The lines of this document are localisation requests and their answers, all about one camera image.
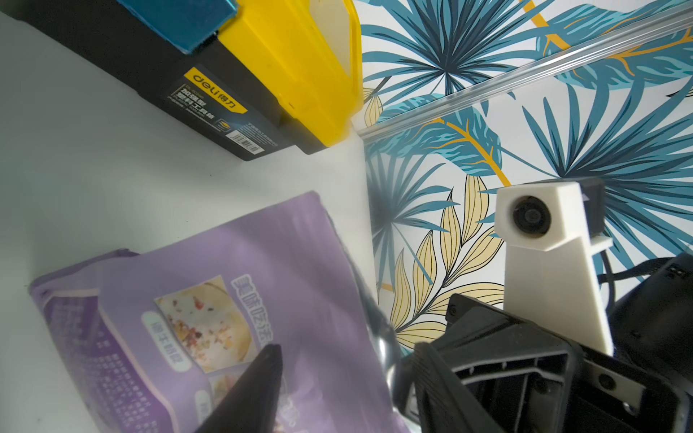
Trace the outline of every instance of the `toolbox lid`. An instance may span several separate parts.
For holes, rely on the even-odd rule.
[[[238,12],[236,0],[118,2],[185,54],[190,54]]]
[[[361,28],[352,0],[238,0],[218,39],[326,147],[363,104]]]

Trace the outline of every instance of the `deli logo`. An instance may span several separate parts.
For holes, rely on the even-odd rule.
[[[224,92],[217,84],[214,83],[214,81],[210,80],[209,77],[200,72],[199,69],[192,68],[185,74],[185,78],[190,80],[195,86],[199,87],[204,93],[216,99],[230,112],[239,114],[248,112],[245,107]]]

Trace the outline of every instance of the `purple snack bag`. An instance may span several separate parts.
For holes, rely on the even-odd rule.
[[[102,433],[193,433],[269,343],[284,365],[275,432],[407,431],[315,193],[30,293]]]

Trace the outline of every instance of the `barcode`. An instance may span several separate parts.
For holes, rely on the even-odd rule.
[[[228,134],[226,134],[226,136],[229,137],[231,140],[233,140],[234,143],[236,143],[240,147],[246,149],[248,152],[252,153],[253,155],[257,155],[258,153],[265,151],[265,149],[262,149],[253,140],[249,139],[242,132],[239,132],[238,130],[231,131]]]

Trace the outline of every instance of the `camera lens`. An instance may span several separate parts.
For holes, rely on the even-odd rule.
[[[546,204],[536,197],[525,197],[513,211],[515,225],[532,235],[543,235],[551,227],[551,213]]]

